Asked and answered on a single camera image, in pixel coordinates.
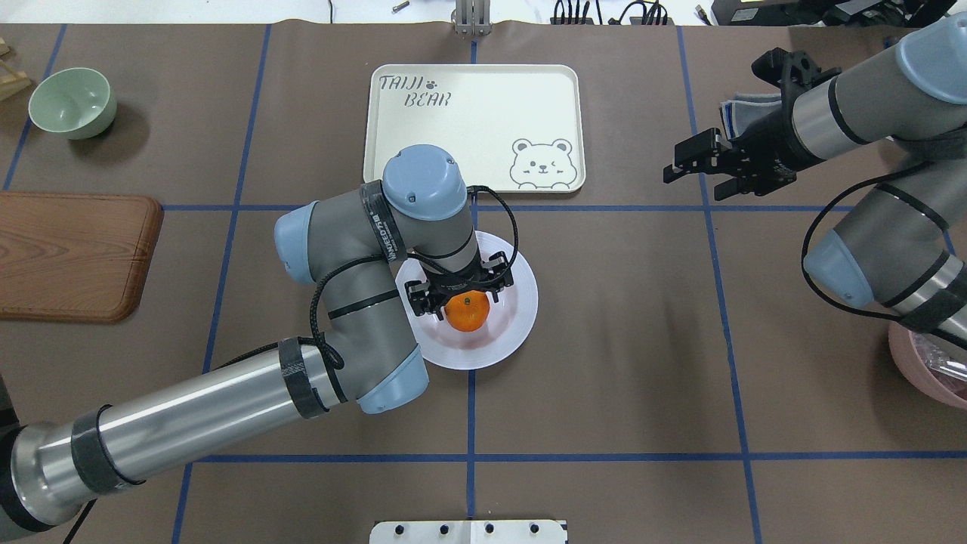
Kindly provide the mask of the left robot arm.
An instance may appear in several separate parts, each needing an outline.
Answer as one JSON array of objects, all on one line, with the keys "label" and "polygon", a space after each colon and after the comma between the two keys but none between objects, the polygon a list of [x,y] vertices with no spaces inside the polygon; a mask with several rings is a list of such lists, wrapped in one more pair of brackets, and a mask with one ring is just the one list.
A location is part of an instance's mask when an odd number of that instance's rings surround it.
[{"label": "left robot arm", "polygon": [[280,261],[315,288],[307,337],[63,425],[21,425],[7,409],[2,541],[44,533],[102,496],[349,400],[378,414],[418,398],[428,371],[409,314],[442,320],[450,299],[512,284],[514,255],[480,255],[469,203],[478,190],[449,152],[408,146],[380,179],[277,220]]}]

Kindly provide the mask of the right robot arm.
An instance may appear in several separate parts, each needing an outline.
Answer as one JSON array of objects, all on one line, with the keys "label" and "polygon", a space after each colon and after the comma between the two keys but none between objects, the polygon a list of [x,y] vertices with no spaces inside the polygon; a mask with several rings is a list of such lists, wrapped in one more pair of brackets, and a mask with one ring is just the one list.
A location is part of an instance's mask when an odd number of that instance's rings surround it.
[{"label": "right robot arm", "polygon": [[937,20],[848,69],[774,48],[752,62],[771,95],[739,94],[720,128],[676,144],[663,182],[722,175],[712,195],[767,196],[810,168],[888,142],[886,175],[834,196],[802,240],[802,278],[839,310],[965,347],[965,15]]}]

